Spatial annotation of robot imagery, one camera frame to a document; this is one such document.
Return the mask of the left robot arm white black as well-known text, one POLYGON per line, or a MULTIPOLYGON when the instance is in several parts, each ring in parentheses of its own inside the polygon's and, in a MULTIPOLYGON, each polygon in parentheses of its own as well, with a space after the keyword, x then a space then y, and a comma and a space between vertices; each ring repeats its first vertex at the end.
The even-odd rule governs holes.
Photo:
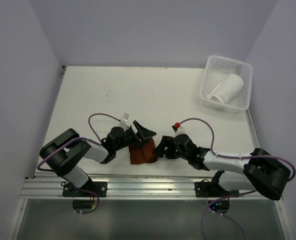
POLYGON ((87 196, 92 190, 92 184, 88 174, 78 166, 82 158, 107 164, 116 157, 117 151, 129 148, 142 154, 135 157, 135 161, 155 161, 153 137, 157 133, 143 127, 136 120, 133 126, 136 130, 126 120, 120 120, 119 125, 113 127, 100 142, 81 137, 78 132, 69 128, 41 148, 39 156, 42 161, 37 169, 55 173, 72 184, 80 196, 87 196))

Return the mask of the white towel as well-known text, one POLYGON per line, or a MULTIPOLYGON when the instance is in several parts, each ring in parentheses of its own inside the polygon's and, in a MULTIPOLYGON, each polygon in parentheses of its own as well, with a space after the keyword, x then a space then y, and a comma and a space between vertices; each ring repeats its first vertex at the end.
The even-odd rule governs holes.
POLYGON ((240 76, 231 73, 208 95, 206 95, 206 98, 222 104, 228 104, 230 100, 240 93, 243 86, 243 79, 240 76))

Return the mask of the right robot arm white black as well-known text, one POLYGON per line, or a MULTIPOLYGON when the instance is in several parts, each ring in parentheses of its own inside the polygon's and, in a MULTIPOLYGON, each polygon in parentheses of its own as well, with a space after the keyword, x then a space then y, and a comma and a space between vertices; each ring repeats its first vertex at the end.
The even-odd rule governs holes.
POLYGON ((291 171, 261 148, 248 155, 223 158, 209 148, 195 145, 187 134, 163 136, 154 154, 167 159, 184 159, 196 170, 215 171, 211 181, 197 182, 197 197, 225 197, 241 191, 257 191, 262 196, 281 199, 291 171))

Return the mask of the brown towel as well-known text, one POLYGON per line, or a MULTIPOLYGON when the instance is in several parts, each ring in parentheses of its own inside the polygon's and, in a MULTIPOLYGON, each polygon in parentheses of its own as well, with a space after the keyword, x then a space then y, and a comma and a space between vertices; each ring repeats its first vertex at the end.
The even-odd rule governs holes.
POLYGON ((158 157, 154 154, 155 142, 151 138, 142 147, 135 148, 129 146, 130 163, 132 165, 152 164, 155 163, 158 157))

